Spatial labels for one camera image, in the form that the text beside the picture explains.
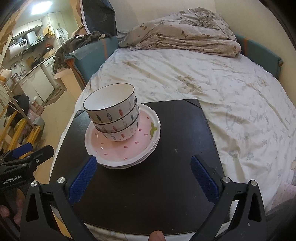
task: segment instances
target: digital display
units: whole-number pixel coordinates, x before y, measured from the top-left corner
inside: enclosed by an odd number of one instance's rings
[[[26,41],[20,42],[20,47],[23,46],[23,45],[25,45],[25,44],[26,44]]]

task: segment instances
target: bowl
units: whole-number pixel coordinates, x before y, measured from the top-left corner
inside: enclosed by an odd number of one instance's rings
[[[114,133],[102,133],[102,134],[107,139],[109,139],[111,141],[115,141],[115,142],[127,140],[128,138],[132,137],[135,134],[135,132],[138,130],[139,121],[140,121],[140,114],[138,114],[135,121],[129,127],[125,128],[124,130],[117,131],[117,132],[114,132]]]
[[[83,107],[92,122],[108,124],[126,116],[136,105],[135,88],[127,83],[107,85],[90,94]]]
[[[139,106],[136,103],[134,108],[129,112],[126,116],[123,118],[116,120],[114,122],[111,122],[109,124],[96,124],[94,123],[96,129],[102,133],[114,133],[117,131],[122,131],[125,128],[131,126],[134,122],[134,120],[137,118],[139,114]]]

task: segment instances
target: silver bolt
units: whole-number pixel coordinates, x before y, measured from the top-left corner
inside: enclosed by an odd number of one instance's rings
[[[229,177],[223,177],[222,181],[225,182],[225,183],[229,183],[230,179],[229,179]]]
[[[31,183],[31,186],[32,186],[32,187],[37,186],[37,182],[36,182],[36,181],[32,182],[32,183]]]
[[[60,178],[57,180],[58,183],[63,183],[64,181],[65,181],[65,178],[64,178],[64,177],[60,177]]]
[[[252,180],[252,181],[251,181],[251,185],[253,185],[253,186],[257,186],[257,182],[256,182],[255,180]]]

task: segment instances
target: crumpled blanket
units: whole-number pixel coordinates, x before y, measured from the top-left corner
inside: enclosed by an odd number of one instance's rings
[[[105,34],[101,34],[98,31],[94,31],[91,34],[86,34],[79,37],[73,37],[62,44],[62,46],[57,50],[55,54],[54,67],[53,69],[57,71],[61,68],[70,69],[69,65],[65,62],[65,56],[72,53],[74,50],[87,45],[93,41],[97,41],[105,38]]]
[[[120,47],[175,48],[234,57],[240,44],[222,17],[204,8],[188,9],[133,28]]]

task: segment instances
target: white bed sheet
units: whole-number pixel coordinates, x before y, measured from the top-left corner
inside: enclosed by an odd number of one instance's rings
[[[85,98],[98,88],[120,82],[135,86],[141,103],[198,98],[225,175],[235,182],[255,179],[266,211],[280,184],[291,183],[296,109],[280,83],[241,54],[227,58],[188,50],[116,50],[79,97],[54,162]]]

